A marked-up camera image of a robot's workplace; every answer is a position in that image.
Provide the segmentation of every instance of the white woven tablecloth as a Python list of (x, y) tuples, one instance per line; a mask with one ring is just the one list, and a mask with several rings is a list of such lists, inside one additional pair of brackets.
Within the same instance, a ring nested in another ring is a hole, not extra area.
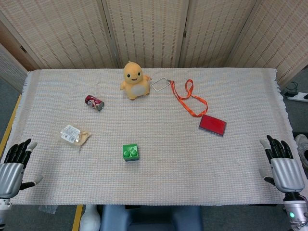
[[(270, 166), (259, 139), (289, 143), (301, 166), (274, 69), (143, 69), (152, 81), (175, 80), (178, 93), (191, 78), (193, 94), (208, 101), (208, 115), (227, 122), (223, 137), (198, 129), (171, 87), (134, 101), (120, 91), (122, 69), (30, 72), (8, 147), (32, 138), (24, 182), (15, 204), (232, 205), (282, 203), (284, 195), (259, 175)], [(98, 112), (91, 94), (105, 102)], [(187, 104), (197, 113), (204, 105)], [(72, 123), (92, 136), (80, 148), (60, 140)], [(125, 162), (122, 145), (137, 143), (140, 160)], [(307, 179), (302, 170), (305, 184)]]

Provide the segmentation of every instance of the sneaker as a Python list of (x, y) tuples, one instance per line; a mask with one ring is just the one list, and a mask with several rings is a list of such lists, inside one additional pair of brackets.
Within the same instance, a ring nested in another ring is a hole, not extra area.
[(308, 139), (305, 135), (300, 134), (295, 137), (297, 150), (304, 168), (308, 168)]

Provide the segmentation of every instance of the power strip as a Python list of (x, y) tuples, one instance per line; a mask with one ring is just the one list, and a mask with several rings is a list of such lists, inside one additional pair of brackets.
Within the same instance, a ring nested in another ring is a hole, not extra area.
[(297, 95), (290, 97), (288, 96), (287, 99), (289, 100), (295, 100), (295, 101), (301, 101), (301, 102), (307, 102), (308, 99), (304, 99), (304, 97), (307, 95), (307, 93), (299, 92)]

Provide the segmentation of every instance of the plastic wrapped snack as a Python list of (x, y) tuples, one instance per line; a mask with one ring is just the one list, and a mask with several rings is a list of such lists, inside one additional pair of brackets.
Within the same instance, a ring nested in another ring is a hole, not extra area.
[(89, 131), (80, 131), (72, 125), (67, 125), (61, 131), (61, 138), (76, 146), (83, 145), (90, 136), (91, 133)]

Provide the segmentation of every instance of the wooden floor edge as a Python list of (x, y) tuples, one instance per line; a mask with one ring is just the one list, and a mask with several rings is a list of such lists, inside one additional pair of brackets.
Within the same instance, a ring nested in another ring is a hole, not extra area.
[(13, 125), (13, 121), (15, 119), (16, 111), (17, 111), (18, 105), (20, 103), (20, 100), (21, 100), (21, 95), (19, 95), (19, 97), (18, 97), (17, 103), (16, 103), (15, 108), (12, 112), (10, 121), (9, 121), (8, 126), (6, 127), (6, 130), (5, 130), (4, 135), (2, 137), (2, 140), (1, 140), (1, 143), (0, 143), (0, 158), (2, 157), (2, 153), (4, 151), (6, 141), (9, 138), (9, 135), (10, 135), (10, 132), (11, 132), (11, 129), (12, 129), (12, 125)]
[(82, 212), (82, 205), (77, 205), (72, 231), (78, 231), (79, 230), (81, 212)]

